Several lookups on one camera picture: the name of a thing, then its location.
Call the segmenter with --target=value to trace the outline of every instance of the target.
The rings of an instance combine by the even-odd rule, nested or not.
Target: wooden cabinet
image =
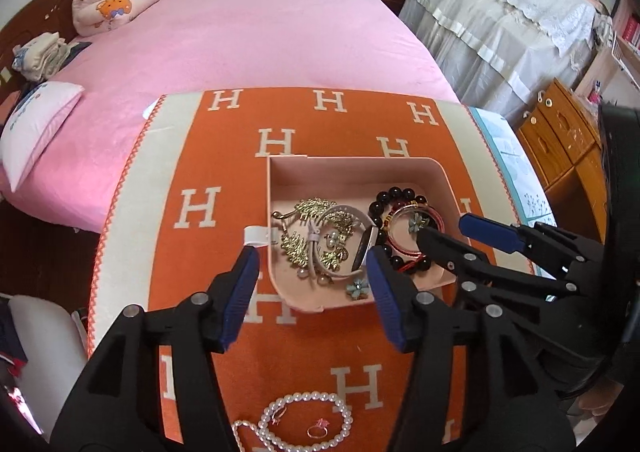
[[[602,146],[588,115],[580,101],[554,80],[517,135],[558,226],[604,241],[607,190],[600,164]]]

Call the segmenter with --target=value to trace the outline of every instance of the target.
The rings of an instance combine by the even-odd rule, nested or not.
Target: white tab
[[[269,227],[250,226],[244,227],[244,244],[250,247],[266,247],[274,245],[278,242],[278,229],[271,228],[271,237],[269,237]]]

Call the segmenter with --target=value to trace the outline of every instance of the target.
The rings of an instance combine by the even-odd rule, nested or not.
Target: pink plastic tray
[[[367,212],[376,194],[397,185],[410,187],[427,198],[444,220],[445,232],[469,243],[458,230],[460,210],[451,190],[447,174],[442,166],[431,158],[319,158],[310,156],[270,156],[268,158],[268,217],[270,227],[280,228],[271,218],[271,212],[290,212],[301,199],[321,197],[339,204],[348,204]],[[406,230],[407,221],[400,220],[394,236],[406,247],[415,242]],[[306,236],[306,225],[295,223],[290,230]],[[353,256],[360,242],[361,231],[347,241],[347,250]],[[369,304],[374,299],[352,301],[345,287],[350,280],[335,281],[333,285],[319,286],[311,279],[300,279],[296,268],[287,260],[280,248],[280,240],[269,251],[269,273],[274,288],[290,307],[308,313],[357,304]],[[341,272],[351,270],[351,258]],[[420,290],[448,285],[455,276],[437,265],[414,275],[414,283]]]

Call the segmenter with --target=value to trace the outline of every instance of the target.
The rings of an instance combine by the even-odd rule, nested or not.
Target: white pillow
[[[45,82],[15,108],[0,137],[0,157],[15,192],[58,132],[84,88],[68,82]]]

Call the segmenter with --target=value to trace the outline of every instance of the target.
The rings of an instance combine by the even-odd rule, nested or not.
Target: cream stripe
[[[469,112],[456,104],[438,101],[436,104],[462,155],[484,216],[507,225],[519,223],[494,159]],[[528,259],[521,254],[496,251],[495,260],[501,267],[531,271]]]
[[[122,184],[96,282],[94,348],[127,304],[148,305],[164,205],[201,98],[164,99]]]

